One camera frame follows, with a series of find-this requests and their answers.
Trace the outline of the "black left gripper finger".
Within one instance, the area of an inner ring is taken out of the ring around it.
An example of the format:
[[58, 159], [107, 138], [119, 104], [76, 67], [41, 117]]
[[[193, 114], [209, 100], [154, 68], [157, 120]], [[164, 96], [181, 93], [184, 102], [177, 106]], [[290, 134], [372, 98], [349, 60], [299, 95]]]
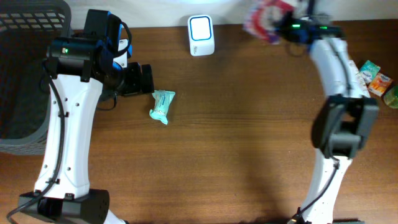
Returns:
[[138, 62], [128, 63], [124, 69], [123, 96], [136, 95], [141, 92], [141, 66]]
[[154, 91], [154, 81], [152, 76], [152, 67], [149, 64], [142, 65], [141, 87], [143, 93], [152, 93]]

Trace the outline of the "mint green wipes pack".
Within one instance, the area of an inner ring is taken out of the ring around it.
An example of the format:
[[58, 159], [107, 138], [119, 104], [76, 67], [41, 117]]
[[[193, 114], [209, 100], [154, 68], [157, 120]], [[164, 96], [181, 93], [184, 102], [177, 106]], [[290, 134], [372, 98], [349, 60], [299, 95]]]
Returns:
[[169, 123], [167, 114], [169, 112], [170, 104], [175, 96], [175, 92], [167, 90], [155, 90], [152, 96], [155, 99], [155, 105], [154, 109], [150, 110], [149, 112], [150, 117], [167, 125]]

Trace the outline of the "red purple snack bag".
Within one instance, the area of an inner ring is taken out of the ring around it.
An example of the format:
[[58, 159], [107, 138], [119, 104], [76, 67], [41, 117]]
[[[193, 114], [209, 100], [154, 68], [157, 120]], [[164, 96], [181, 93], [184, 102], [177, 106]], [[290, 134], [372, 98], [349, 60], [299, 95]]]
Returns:
[[297, 0], [258, 0], [246, 16], [243, 29], [270, 44], [278, 44], [276, 25], [298, 6]]

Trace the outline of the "teal small tissue pack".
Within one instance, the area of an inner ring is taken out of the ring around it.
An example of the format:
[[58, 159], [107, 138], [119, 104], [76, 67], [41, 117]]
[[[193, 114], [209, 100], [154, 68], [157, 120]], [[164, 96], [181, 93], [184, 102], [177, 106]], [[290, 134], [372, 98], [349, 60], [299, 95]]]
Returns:
[[376, 65], [375, 63], [367, 60], [364, 65], [360, 68], [359, 72], [363, 77], [365, 83], [370, 84], [375, 76], [379, 73], [381, 67]]

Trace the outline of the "white cone-shaped pouch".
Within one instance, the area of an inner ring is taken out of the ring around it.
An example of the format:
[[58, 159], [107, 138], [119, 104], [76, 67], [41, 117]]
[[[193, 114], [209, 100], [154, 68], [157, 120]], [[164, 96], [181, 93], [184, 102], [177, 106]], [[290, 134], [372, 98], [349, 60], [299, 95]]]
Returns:
[[364, 78], [362, 77], [362, 74], [359, 72], [359, 70], [353, 60], [349, 61], [349, 67], [350, 67], [350, 70], [354, 73], [356, 82], [358, 83], [357, 86], [361, 90], [361, 94], [365, 97], [370, 98], [370, 94], [368, 92], [368, 88], [366, 86]]

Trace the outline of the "orange tissue pack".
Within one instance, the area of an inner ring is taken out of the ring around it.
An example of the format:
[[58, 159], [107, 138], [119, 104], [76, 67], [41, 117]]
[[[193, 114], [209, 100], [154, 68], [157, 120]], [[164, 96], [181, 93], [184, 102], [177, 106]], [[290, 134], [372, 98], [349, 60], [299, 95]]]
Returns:
[[393, 79], [379, 72], [369, 84], [368, 90], [377, 96], [382, 96], [392, 82]]

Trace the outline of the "green lid jar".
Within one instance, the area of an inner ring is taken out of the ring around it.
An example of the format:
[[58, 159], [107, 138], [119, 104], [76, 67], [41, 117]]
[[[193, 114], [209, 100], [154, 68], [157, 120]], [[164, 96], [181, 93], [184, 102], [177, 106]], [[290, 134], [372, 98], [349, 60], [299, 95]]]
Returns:
[[398, 86], [394, 86], [383, 96], [383, 101], [388, 107], [398, 109], [397, 92]]

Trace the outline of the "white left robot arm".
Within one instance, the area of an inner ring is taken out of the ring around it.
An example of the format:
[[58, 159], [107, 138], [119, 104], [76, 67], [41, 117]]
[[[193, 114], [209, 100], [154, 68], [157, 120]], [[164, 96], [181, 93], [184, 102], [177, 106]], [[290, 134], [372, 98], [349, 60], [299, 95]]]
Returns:
[[42, 69], [50, 86], [50, 118], [40, 174], [6, 218], [24, 213], [47, 223], [121, 223], [107, 190], [92, 189], [88, 175], [93, 119], [100, 101], [154, 91], [150, 65], [131, 61], [129, 28], [109, 11], [88, 11], [84, 29], [58, 37]]

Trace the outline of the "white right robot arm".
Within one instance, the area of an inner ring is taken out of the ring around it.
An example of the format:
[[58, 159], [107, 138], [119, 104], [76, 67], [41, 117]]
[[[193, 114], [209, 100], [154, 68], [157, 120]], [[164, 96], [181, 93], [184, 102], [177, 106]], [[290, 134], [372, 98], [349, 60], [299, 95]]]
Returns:
[[363, 93], [349, 66], [348, 44], [338, 26], [286, 13], [276, 25], [285, 40], [308, 47], [318, 69], [325, 102], [315, 118], [311, 142], [315, 167], [307, 196], [289, 223], [333, 223], [345, 174], [368, 141], [379, 113], [377, 100]]

